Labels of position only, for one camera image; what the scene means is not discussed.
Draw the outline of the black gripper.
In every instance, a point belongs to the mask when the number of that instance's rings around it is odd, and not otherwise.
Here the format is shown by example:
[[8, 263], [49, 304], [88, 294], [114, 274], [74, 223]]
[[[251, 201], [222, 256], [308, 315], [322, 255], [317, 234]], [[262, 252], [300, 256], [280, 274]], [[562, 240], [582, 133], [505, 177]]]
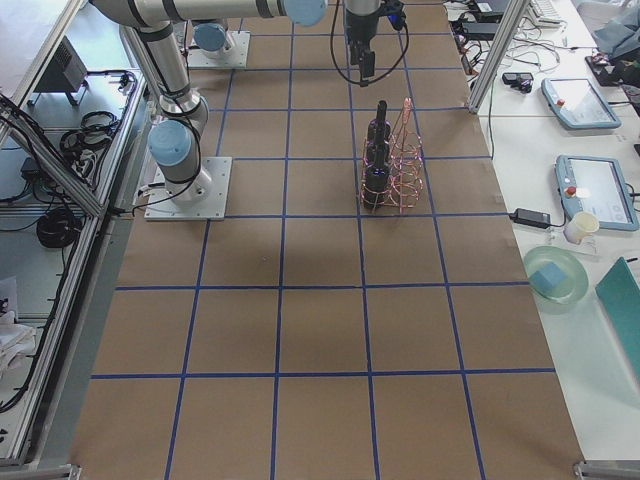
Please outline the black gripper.
[[358, 15], [347, 12], [344, 28], [350, 54], [350, 63], [359, 65], [360, 79], [369, 80], [375, 74], [375, 52], [371, 40], [377, 34], [379, 15], [377, 12]]

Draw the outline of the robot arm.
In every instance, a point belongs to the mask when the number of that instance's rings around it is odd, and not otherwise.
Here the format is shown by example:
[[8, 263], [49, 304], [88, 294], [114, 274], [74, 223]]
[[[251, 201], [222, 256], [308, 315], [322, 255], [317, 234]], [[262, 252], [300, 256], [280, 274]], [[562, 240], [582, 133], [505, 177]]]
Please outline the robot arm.
[[165, 180], [167, 200], [197, 203], [211, 190], [204, 166], [201, 137], [208, 105], [191, 85], [186, 60], [174, 34], [174, 24], [222, 27], [228, 19], [286, 17], [304, 27], [319, 23], [326, 1], [94, 1], [105, 17], [132, 31], [139, 42], [135, 59], [149, 69], [159, 89], [163, 120], [151, 129], [148, 146]]
[[225, 20], [193, 21], [193, 41], [211, 58], [228, 54], [234, 46]]

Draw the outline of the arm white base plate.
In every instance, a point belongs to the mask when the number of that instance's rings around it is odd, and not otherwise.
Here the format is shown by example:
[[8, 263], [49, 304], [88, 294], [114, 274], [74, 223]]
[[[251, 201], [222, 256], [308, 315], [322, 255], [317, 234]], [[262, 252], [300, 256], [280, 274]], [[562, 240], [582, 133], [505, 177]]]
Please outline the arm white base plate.
[[154, 188], [145, 208], [144, 218], [149, 221], [223, 220], [232, 170], [231, 157], [204, 157], [202, 170], [195, 182], [183, 193], [173, 197], [183, 187], [169, 183], [156, 167]]
[[195, 31], [187, 57], [189, 66], [196, 70], [245, 69], [249, 43], [248, 31]]

